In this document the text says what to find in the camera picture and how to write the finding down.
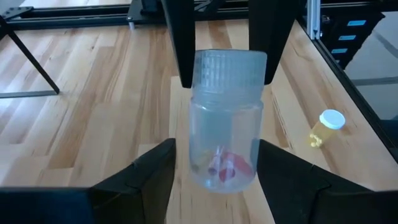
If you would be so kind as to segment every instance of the wooden surface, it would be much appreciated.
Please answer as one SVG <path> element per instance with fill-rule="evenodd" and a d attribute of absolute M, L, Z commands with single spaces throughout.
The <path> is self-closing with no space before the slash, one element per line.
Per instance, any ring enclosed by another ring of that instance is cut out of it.
<path fill-rule="evenodd" d="M 247 26 L 199 22 L 197 49 L 247 49 Z M 90 186 L 173 137 L 178 158 L 167 223 L 274 222 L 258 180 L 233 195 L 209 194 L 190 180 L 191 93 L 180 86 L 165 27 L 18 34 L 62 94 L 0 100 L 1 185 Z M 0 90 L 48 88 L 9 39 L 0 49 Z M 398 165 L 297 23 L 262 99 L 262 138 L 374 190 L 398 189 Z M 343 112 L 347 125 L 312 149 L 307 134 L 327 108 Z"/>

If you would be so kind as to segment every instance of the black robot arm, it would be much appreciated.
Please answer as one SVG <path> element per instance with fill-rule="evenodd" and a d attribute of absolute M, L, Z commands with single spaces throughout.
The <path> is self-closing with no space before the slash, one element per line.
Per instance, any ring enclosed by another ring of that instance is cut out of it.
<path fill-rule="evenodd" d="M 219 4 L 216 3 L 222 1 L 213 0 L 209 6 L 217 6 Z M 193 0 L 162 0 L 162 5 L 181 84 L 184 88 L 191 88 L 195 58 Z M 265 85 L 270 84 L 275 75 L 294 20 L 304 5 L 303 0 L 249 0 L 249 49 L 267 54 Z"/>

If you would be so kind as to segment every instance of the transparent container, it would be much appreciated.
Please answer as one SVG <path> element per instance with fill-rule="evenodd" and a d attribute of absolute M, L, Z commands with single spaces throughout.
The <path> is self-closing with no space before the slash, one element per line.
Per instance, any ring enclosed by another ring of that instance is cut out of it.
<path fill-rule="evenodd" d="M 195 54 L 190 167 L 209 191 L 233 193 L 255 178 L 267 55 L 249 50 Z"/>
<path fill-rule="evenodd" d="M 312 147 L 321 147 L 326 140 L 330 139 L 346 122 L 343 114 L 337 110 L 325 110 L 318 122 L 314 125 L 308 136 Z"/>

